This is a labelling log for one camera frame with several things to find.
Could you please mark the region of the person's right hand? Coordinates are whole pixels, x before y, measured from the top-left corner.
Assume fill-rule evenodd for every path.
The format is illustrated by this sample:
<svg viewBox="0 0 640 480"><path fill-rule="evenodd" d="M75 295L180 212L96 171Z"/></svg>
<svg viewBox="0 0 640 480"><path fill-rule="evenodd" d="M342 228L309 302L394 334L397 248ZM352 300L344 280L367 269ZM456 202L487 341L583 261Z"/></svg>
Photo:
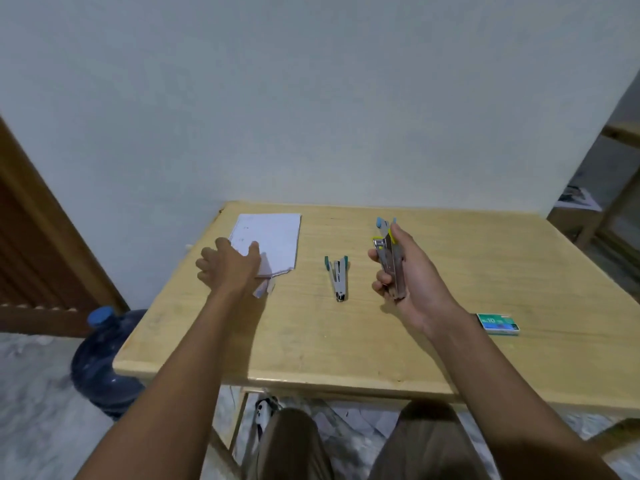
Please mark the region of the person's right hand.
<svg viewBox="0 0 640 480"><path fill-rule="evenodd" d="M436 266L419 246L419 263L404 261L406 297L393 300L388 293L392 277L380 270L372 289L395 305L402 320L416 332L435 342L440 336L458 331L467 312L453 298Z"/></svg>

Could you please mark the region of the person's left hand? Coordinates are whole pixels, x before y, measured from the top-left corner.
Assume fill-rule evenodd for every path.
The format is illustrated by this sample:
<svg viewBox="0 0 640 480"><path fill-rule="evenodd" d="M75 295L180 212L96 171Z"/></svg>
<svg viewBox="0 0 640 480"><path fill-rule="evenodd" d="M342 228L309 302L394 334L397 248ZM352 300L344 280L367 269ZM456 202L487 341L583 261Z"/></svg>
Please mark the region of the person's left hand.
<svg viewBox="0 0 640 480"><path fill-rule="evenodd" d="M210 288L211 292L224 290L252 295L260 286L262 279L249 277L247 254L238 252L228 238L218 237L216 248L205 247L195 261L198 279Z"/></svg>

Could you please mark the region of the silver stapler with blue cap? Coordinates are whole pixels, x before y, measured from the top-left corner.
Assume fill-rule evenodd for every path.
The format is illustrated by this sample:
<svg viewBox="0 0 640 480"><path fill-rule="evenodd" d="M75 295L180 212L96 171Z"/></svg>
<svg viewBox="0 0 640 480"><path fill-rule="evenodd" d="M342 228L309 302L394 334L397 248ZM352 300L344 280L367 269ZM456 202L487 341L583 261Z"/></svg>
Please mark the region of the silver stapler with blue cap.
<svg viewBox="0 0 640 480"><path fill-rule="evenodd" d="M402 247L396 242L389 221L377 217L376 229L378 234L372 238L373 247L377 252L382 270L392 277L388 293L393 300L404 299L406 297L406 281Z"/></svg>

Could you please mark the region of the white paper sheets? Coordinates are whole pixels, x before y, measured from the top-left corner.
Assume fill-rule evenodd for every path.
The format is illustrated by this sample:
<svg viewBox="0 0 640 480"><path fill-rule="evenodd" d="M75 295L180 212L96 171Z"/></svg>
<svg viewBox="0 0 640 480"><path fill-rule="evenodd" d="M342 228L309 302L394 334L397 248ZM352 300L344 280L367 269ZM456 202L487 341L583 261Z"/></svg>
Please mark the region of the white paper sheets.
<svg viewBox="0 0 640 480"><path fill-rule="evenodd" d="M258 286L261 298L273 288L273 280L294 270L298 253L300 214L240 214L229 236L231 246L247 255L252 242L259 244Z"/></svg>

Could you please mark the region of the person's left forearm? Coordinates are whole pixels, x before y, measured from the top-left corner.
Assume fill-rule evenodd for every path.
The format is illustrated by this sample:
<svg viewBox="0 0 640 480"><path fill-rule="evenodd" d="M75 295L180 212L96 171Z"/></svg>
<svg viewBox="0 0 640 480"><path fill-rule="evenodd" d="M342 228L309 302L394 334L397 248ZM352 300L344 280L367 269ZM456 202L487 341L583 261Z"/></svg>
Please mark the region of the person's left forearm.
<svg viewBox="0 0 640 480"><path fill-rule="evenodd" d="M144 393L74 480L199 480L221 386L229 321L244 291L210 293Z"/></svg>

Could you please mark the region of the person's right forearm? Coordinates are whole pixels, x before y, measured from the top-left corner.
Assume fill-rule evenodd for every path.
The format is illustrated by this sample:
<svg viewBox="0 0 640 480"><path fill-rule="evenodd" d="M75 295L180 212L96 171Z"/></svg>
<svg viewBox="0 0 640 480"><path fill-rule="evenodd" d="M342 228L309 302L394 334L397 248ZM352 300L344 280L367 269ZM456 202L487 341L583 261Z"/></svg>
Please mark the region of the person's right forearm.
<svg viewBox="0 0 640 480"><path fill-rule="evenodd" d="M464 310L425 334L475 419L502 480L620 480Z"/></svg>

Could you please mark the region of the small silver teal stapler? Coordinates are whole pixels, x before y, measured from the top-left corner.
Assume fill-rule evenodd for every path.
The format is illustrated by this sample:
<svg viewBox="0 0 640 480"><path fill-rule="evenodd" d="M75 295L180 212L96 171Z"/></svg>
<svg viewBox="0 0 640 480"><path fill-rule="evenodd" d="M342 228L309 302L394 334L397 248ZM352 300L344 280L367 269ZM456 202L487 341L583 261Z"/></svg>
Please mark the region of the small silver teal stapler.
<svg viewBox="0 0 640 480"><path fill-rule="evenodd" d="M335 299L342 303L347 298L348 282L348 256L343 256L338 260L331 261L329 256L324 257L324 265L329 273Z"/></svg>

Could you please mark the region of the light wooden table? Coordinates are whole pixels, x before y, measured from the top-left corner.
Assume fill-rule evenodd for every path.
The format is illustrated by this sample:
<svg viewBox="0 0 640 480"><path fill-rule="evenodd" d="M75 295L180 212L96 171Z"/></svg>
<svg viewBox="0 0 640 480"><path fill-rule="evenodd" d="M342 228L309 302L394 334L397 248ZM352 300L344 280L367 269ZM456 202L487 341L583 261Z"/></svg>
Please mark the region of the light wooden table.
<svg viewBox="0 0 640 480"><path fill-rule="evenodd" d="M461 404L434 358L371 289L377 217L396 217L470 312L510 315L521 332L493 337L507 359L562 412L640 418L640 304L547 220L521 212L332 207L231 201L173 272L114 359L148 384L207 297L200 250L229 236L240 214L300 214L295 269L250 301L230 336L223 383L242 387L233 425L212 444L226 464L250 392L400 406L433 397ZM338 303L324 257L348 256Z"/></svg>

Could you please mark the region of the green staple box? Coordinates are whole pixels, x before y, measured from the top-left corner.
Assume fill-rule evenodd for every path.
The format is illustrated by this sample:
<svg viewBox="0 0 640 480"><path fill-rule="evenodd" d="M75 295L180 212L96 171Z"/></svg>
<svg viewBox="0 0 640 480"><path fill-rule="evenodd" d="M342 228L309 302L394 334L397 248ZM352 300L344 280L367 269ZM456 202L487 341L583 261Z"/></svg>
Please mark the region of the green staple box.
<svg viewBox="0 0 640 480"><path fill-rule="evenodd" d="M504 314L476 314L481 327L489 335L519 336L521 330L517 323Z"/></svg>

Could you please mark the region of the black and white sandal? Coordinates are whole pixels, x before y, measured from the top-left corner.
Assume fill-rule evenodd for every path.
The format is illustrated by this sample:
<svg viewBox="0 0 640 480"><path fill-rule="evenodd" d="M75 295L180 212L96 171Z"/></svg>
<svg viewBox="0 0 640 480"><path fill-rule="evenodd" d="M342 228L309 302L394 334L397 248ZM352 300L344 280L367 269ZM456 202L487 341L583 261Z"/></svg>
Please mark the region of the black and white sandal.
<svg viewBox="0 0 640 480"><path fill-rule="evenodd" d="M268 394L260 394L258 396L253 415L253 424L256 428L258 441L261 441L272 416L281 409L282 405L276 396Z"/></svg>

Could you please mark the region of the printed paper booklet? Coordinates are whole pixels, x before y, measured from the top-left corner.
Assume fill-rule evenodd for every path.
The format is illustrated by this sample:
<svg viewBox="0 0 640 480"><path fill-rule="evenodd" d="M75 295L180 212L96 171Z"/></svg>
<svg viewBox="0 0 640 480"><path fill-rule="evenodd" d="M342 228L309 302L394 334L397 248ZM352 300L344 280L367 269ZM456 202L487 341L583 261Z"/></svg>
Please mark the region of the printed paper booklet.
<svg viewBox="0 0 640 480"><path fill-rule="evenodd" d="M601 212L601 206L595 201L586 188L567 185L554 204L555 209L576 209Z"/></svg>

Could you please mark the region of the blue water jug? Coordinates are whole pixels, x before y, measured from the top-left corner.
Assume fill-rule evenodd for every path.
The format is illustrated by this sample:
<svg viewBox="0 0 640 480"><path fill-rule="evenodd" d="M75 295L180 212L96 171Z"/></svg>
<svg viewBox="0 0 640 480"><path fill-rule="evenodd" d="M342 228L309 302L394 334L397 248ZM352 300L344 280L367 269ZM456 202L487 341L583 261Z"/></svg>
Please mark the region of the blue water jug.
<svg viewBox="0 0 640 480"><path fill-rule="evenodd" d="M70 364L76 391L113 421L118 421L145 389L139 379L120 375L113 368L117 353L145 313L146 309L139 309L118 315L110 306L89 313L87 323L92 332L80 343Z"/></svg>

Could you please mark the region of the person's left leg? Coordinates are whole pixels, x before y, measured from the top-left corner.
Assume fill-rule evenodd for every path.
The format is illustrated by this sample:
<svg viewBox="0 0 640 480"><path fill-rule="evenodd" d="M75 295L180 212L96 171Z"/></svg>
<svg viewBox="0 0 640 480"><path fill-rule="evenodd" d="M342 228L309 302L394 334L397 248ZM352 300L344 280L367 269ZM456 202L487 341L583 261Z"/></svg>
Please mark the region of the person's left leg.
<svg viewBox="0 0 640 480"><path fill-rule="evenodd" d="M284 408L272 415L246 480L335 480L330 457L308 413Z"/></svg>

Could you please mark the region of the brown wooden door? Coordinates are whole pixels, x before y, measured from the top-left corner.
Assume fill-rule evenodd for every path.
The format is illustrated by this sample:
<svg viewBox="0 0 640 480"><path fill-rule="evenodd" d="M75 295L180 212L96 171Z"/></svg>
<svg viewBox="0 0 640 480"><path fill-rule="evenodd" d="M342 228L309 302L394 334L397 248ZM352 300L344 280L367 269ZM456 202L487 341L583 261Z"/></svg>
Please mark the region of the brown wooden door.
<svg viewBox="0 0 640 480"><path fill-rule="evenodd" d="M0 116L0 333L84 338L116 289Z"/></svg>

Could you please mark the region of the light wooden shelf frame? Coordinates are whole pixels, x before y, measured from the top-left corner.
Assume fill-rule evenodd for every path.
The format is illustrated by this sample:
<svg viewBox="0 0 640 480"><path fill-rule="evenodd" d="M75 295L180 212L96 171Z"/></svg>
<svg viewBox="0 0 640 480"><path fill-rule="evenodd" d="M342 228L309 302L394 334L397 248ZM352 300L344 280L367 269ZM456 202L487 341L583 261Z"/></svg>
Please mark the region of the light wooden shelf frame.
<svg viewBox="0 0 640 480"><path fill-rule="evenodd" d="M637 192L640 192L640 166L601 212L553 208L547 220L581 251L585 251L592 241L601 241L606 248L640 272L640 249L617 234L612 227L614 220L622 215Z"/></svg>

